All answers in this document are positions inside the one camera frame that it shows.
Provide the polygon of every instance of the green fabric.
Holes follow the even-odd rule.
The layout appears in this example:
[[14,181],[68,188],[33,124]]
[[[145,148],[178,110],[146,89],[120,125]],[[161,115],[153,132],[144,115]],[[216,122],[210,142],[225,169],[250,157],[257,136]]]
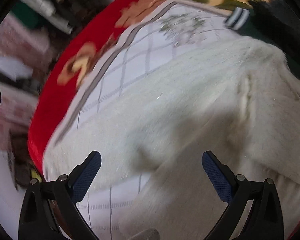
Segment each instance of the green fabric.
[[242,9],[250,9],[250,6],[248,4],[237,0],[223,0],[223,2],[216,7],[222,10],[229,11],[234,11],[236,7],[241,7]]
[[37,28],[41,24],[40,15],[21,1],[18,1],[13,6],[11,12],[30,30]]

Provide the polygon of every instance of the grid pattern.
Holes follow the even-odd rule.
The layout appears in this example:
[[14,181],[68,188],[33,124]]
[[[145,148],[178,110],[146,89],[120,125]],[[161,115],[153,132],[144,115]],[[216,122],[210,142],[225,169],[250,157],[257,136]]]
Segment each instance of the grid pattern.
[[[173,41],[160,32],[161,21],[170,15],[195,14],[205,19],[206,39],[196,44],[173,46]],[[135,82],[145,78],[161,65],[173,60],[185,52],[204,48],[209,43],[223,39],[233,39],[236,33],[224,26],[225,17],[210,12],[177,4],[155,22],[144,26],[135,36],[132,44],[122,50],[109,66],[100,83],[89,95],[81,109],[77,122],[70,130],[80,127],[94,114],[98,113],[112,100],[119,98]]]
[[[205,19],[205,39],[196,44],[173,46],[173,41],[160,32],[161,21],[170,15],[194,13]],[[131,45],[122,50],[105,75],[89,95],[71,130],[76,130],[112,100],[118,99],[135,82],[188,51],[204,48],[220,39],[235,39],[238,35],[224,26],[225,17],[198,8],[177,4],[160,19],[136,34]],[[94,233],[102,240],[122,240],[119,219],[146,184],[150,174],[141,174],[104,191],[89,193],[77,207]]]
[[87,193],[76,206],[101,240],[124,240],[119,219],[144,187],[150,173],[143,173],[99,192]]

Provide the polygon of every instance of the yellow object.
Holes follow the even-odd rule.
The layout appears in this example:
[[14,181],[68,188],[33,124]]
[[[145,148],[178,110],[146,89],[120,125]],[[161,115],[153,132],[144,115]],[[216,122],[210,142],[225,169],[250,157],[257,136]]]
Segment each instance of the yellow object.
[[31,169],[31,178],[37,179],[39,182],[42,182],[40,175],[35,171],[35,169]]

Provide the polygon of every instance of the blue gripper pad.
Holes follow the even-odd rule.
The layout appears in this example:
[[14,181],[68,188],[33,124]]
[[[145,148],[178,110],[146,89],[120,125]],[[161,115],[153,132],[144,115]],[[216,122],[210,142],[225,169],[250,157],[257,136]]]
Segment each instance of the blue gripper pad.
[[85,167],[83,167],[83,171],[72,185],[71,200],[74,204],[83,200],[94,177],[98,173],[101,167],[101,154],[97,151],[92,151],[81,165]]
[[209,156],[208,152],[205,152],[202,156],[202,166],[207,173],[211,183],[213,184],[219,198],[226,203],[232,201],[232,187],[226,177],[223,175],[217,164]]

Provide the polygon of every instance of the metal screw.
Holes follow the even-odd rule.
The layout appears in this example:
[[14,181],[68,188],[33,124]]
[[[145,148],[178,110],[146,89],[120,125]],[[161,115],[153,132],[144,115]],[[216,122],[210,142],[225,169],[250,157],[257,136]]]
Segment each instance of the metal screw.
[[60,175],[60,177],[58,178],[60,181],[65,181],[68,178],[68,175],[66,174],[62,174]]
[[36,184],[36,183],[37,183],[37,179],[31,179],[31,181],[30,181],[31,185]]
[[237,180],[239,180],[239,181],[244,181],[246,178],[243,176],[243,175],[241,175],[241,174],[238,174],[237,176]]
[[273,184],[273,179],[268,178],[268,179],[267,179],[267,183],[268,183],[268,184]]

